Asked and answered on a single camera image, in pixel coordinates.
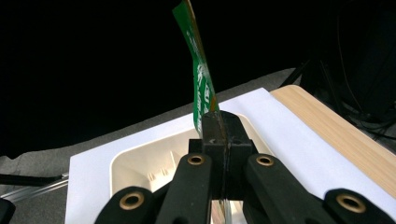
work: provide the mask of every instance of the green packet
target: green packet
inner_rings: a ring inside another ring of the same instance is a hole
[[[216,99],[215,90],[206,62],[204,47],[190,0],[182,0],[172,12],[186,39],[193,59],[193,120],[195,130],[202,138],[202,115],[209,111],[219,111],[219,103]]]

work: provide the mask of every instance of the brass bolt hole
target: brass bolt hole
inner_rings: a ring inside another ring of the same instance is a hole
[[[272,166],[274,165],[274,161],[266,156],[260,156],[256,159],[257,163],[263,166]]]
[[[188,159],[189,164],[191,165],[201,165],[202,163],[204,163],[204,157],[202,156],[191,156]]]
[[[335,199],[341,206],[351,212],[363,213],[366,211],[366,205],[359,198],[352,195],[340,194]]]
[[[136,209],[137,207],[142,205],[143,201],[145,201],[144,195],[139,191],[135,191],[132,193],[128,193],[121,198],[120,207],[123,210]]]

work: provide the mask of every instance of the wooden board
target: wooden board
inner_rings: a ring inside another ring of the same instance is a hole
[[[271,91],[326,142],[396,198],[396,155],[341,118],[299,86]]]

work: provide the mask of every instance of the white plastic container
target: white plastic container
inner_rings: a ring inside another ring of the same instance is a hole
[[[248,137],[253,140],[260,153],[273,155],[265,142],[256,133],[253,125],[244,116],[237,115],[244,125]],[[137,186],[156,191],[170,182],[181,157],[189,151],[189,139],[199,138],[194,129],[158,139],[145,145],[126,149],[119,153],[110,165],[110,196],[121,189]],[[230,202],[233,223],[246,223],[241,202]],[[212,206],[212,217],[219,213],[217,204]],[[212,218],[221,223],[221,218]]]

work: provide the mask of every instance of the black cable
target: black cable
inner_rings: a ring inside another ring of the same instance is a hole
[[[384,138],[388,138],[388,139],[391,139],[391,140],[396,140],[395,137],[388,136],[388,135],[385,135],[385,134],[384,134],[384,133],[386,132],[386,130],[387,130],[390,126],[392,126],[393,124],[396,123],[396,120],[387,122],[387,123],[385,123],[385,124],[383,124],[383,125],[381,125],[381,126],[379,126],[379,127],[374,127],[374,128],[373,128],[373,127],[368,127],[368,126],[366,126],[366,125],[363,124],[363,121],[361,120],[361,118],[362,118],[362,116],[366,115],[366,113],[364,113],[364,111],[363,111],[363,109],[362,109],[362,107],[361,107],[361,104],[360,104],[360,103],[358,102],[358,100],[356,99],[354,92],[352,91],[352,89],[351,89],[350,86],[349,86],[349,81],[347,80],[347,72],[346,72],[345,65],[344,65],[343,52],[342,52],[342,49],[341,49],[341,41],[340,41],[340,15],[341,15],[342,9],[343,9],[346,5],[348,5],[348,4],[350,4],[351,2],[354,2],[354,1],[355,1],[355,0],[350,0],[350,1],[345,2],[345,3],[340,7],[340,9],[339,9],[339,11],[338,11],[338,14],[337,14],[337,47],[338,47],[338,53],[339,53],[339,55],[340,55],[340,62],[341,62],[341,67],[342,67],[342,71],[343,71],[343,76],[344,76],[344,80],[345,80],[345,83],[346,83],[347,90],[349,91],[350,95],[352,96],[353,101],[355,102],[355,104],[358,106],[359,111],[358,111],[358,113],[356,113],[356,112],[354,112],[354,111],[349,110],[349,109],[346,108],[345,106],[344,106],[344,108],[347,109],[347,110],[349,111],[349,113],[350,113],[349,116],[350,116],[350,117],[354,118],[354,115],[357,115],[357,117],[355,117],[354,119],[357,119],[357,120],[359,121],[361,127],[358,126],[357,124],[355,124],[355,126],[356,126],[357,128],[359,128],[359,129],[361,129],[361,130],[366,131],[367,133],[374,134],[374,135],[375,135],[375,139],[374,139],[374,140],[376,140],[377,137],[384,137]]]

